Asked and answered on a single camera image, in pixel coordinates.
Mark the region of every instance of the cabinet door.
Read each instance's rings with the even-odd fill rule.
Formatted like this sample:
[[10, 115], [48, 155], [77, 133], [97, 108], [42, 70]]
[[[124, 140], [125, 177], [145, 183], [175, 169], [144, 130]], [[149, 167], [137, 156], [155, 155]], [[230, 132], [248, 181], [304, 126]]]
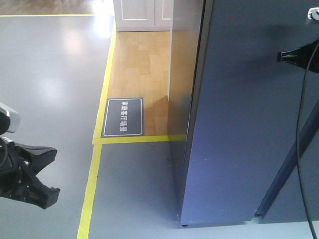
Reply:
[[174, 0], [155, 0], [155, 26], [170, 30]]
[[155, 25], [155, 0], [114, 0], [118, 31], [143, 30]]

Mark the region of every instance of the wooden floor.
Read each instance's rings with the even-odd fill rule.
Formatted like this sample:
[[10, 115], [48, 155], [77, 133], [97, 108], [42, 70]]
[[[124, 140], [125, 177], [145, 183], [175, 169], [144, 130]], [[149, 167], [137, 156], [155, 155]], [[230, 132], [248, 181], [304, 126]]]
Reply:
[[113, 12], [113, 0], [0, 0], [0, 15], [110, 15]]
[[119, 32], [108, 98], [143, 97], [145, 135], [167, 135], [170, 32]]

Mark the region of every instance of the yellow floor line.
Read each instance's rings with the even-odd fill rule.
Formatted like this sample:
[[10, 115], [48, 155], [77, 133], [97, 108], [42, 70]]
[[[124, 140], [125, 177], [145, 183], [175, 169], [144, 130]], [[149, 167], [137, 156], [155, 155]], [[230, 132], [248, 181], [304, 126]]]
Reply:
[[98, 14], [33, 14], [33, 15], [0, 15], [0, 17], [13, 16], [100, 16]]
[[96, 144], [93, 148], [93, 155], [90, 167], [88, 183], [84, 196], [84, 203], [81, 213], [81, 219], [78, 229], [77, 239], [87, 239], [90, 232], [91, 217], [94, 205], [95, 190], [98, 180], [102, 145]]
[[[114, 23], [110, 49], [109, 49], [109, 56], [106, 63], [105, 77], [104, 77], [104, 83], [103, 83], [102, 94], [101, 94], [101, 100], [103, 98], [105, 99], [105, 101], [106, 101], [106, 98], [104, 98], [103, 95], [105, 92], [108, 91], [109, 80], [111, 76], [110, 73], [111, 73], [111, 66], [112, 66], [112, 60], [113, 60], [114, 46], [115, 46], [115, 37], [116, 37], [116, 29], [115, 29], [115, 23]], [[100, 112], [102, 109], [101, 105], [103, 103], [101, 103], [102, 102], [101, 100], [100, 100], [98, 112]], [[89, 171], [88, 182], [86, 185], [86, 191], [85, 191], [85, 197], [84, 197], [84, 202], [82, 207], [77, 239], [87, 239], [89, 236], [91, 217], [92, 217], [92, 211], [93, 211], [93, 205], [94, 205], [95, 190], [96, 190], [96, 184], [98, 180], [99, 165], [100, 165], [100, 159], [101, 159], [101, 151], [102, 151], [102, 145], [95, 144], [93, 148], [91, 167]]]
[[93, 144], [142, 143], [142, 142], [166, 142], [166, 141], [168, 141], [167, 135], [159, 135], [159, 136], [94, 138]]
[[111, 79], [111, 69], [112, 69], [112, 63], [113, 63], [115, 41], [116, 41], [116, 27], [114, 23], [113, 33], [112, 33], [112, 38], [110, 43], [109, 56], [108, 56], [108, 61], [106, 63], [104, 82], [102, 86], [101, 98], [99, 103], [98, 115], [96, 117], [93, 138], [100, 138], [102, 134], [105, 106], [106, 106], [106, 100], [108, 97], [109, 84]]

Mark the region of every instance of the white object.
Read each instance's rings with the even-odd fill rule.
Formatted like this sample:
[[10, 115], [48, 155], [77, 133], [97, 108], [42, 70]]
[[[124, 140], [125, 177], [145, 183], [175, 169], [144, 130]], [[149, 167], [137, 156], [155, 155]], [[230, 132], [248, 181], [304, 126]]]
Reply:
[[114, 0], [117, 31], [170, 30], [173, 0]]
[[10, 127], [7, 130], [7, 132], [9, 133], [16, 132], [20, 124], [19, 113], [1, 102], [0, 102], [0, 112], [3, 112], [3, 113], [5, 112], [5, 115], [10, 118]]

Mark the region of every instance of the black robotic arm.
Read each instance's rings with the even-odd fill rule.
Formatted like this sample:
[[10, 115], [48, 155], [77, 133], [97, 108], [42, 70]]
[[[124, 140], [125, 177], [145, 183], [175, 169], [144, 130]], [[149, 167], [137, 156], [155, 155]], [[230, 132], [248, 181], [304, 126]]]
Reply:
[[[19, 114], [0, 103], [0, 135], [15, 132]], [[57, 202], [60, 189], [48, 188], [36, 175], [54, 161], [57, 150], [18, 144], [0, 137], [0, 197], [46, 209]]]

